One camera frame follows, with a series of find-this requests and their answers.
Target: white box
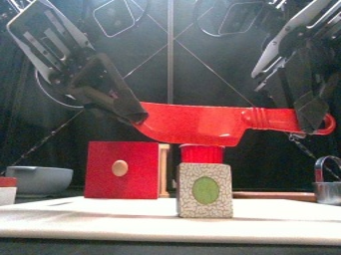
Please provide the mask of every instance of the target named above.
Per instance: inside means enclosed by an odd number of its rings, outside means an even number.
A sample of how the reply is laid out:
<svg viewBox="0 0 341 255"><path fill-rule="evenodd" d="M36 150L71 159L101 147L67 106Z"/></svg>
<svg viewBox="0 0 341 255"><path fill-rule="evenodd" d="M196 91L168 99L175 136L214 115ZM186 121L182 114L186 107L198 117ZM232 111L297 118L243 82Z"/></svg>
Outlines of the white box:
<svg viewBox="0 0 341 255"><path fill-rule="evenodd" d="M15 203L16 187L0 187L0 205Z"/></svg>

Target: metal rod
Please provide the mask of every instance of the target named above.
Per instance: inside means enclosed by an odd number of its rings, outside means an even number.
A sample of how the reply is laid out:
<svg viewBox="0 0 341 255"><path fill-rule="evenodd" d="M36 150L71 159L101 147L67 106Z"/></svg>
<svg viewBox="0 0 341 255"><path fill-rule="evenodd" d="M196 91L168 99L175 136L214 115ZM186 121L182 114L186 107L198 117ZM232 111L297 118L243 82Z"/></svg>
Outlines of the metal rod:
<svg viewBox="0 0 341 255"><path fill-rule="evenodd" d="M168 104L172 104L172 93L174 93L174 2L168 0L168 58L167 58L167 66L168 66Z"/></svg>

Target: red plastic object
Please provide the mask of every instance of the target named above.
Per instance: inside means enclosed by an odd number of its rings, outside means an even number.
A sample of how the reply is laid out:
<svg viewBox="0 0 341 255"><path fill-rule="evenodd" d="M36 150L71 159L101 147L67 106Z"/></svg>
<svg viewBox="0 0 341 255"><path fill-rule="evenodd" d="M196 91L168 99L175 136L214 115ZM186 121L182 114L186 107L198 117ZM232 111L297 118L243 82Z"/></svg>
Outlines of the red plastic object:
<svg viewBox="0 0 341 255"><path fill-rule="evenodd" d="M180 161L183 163L222 163L223 146L183 144L180 149Z"/></svg>
<svg viewBox="0 0 341 255"><path fill-rule="evenodd" d="M115 175L113 165L128 171ZM159 144L136 141L91 141L84 196L87 198L156 199L159 197Z"/></svg>
<svg viewBox="0 0 341 255"><path fill-rule="evenodd" d="M0 177L0 187L16 187L15 177Z"/></svg>
<svg viewBox="0 0 341 255"><path fill-rule="evenodd" d="M293 109L230 108L142 103L150 116L135 128L148 137L167 143L196 143L237 146L245 131L271 129L302 133ZM329 134L335 128L330 115L325 128L315 134Z"/></svg>

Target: red wooden block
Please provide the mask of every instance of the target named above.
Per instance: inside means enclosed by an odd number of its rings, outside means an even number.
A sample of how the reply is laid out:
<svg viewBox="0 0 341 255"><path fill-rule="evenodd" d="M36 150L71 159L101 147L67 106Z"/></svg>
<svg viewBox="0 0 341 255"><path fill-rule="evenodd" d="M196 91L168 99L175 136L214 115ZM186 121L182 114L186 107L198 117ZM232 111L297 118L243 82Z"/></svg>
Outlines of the red wooden block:
<svg viewBox="0 0 341 255"><path fill-rule="evenodd" d="M91 141L84 196L156 199L159 144L138 141Z"/></svg>

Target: green oval label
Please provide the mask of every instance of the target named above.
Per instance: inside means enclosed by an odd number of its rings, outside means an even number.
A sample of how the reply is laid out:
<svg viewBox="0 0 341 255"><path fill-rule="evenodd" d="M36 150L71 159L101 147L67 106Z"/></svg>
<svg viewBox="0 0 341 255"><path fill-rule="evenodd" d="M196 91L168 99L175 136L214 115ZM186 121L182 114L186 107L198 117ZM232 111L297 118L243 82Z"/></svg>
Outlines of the green oval label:
<svg viewBox="0 0 341 255"><path fill-rule="evenodd" d="M200 204L211 204L218 199L219 187L215 180L207 176L200 177L192 185L191 193Z"/></svg>

